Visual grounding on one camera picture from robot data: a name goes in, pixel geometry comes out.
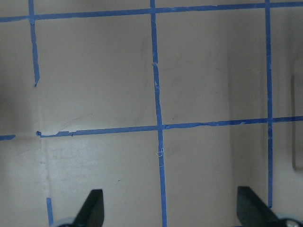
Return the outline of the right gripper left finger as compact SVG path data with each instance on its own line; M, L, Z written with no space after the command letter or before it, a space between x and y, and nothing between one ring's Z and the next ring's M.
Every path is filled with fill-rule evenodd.
M91 190L83 203L72 227L102 227L105 219L102 189Z

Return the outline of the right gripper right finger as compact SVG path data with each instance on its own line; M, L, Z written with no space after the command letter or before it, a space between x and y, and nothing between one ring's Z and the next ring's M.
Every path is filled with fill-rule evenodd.
M284 222L248 186L237 188L236 212L243 227L284 226Z

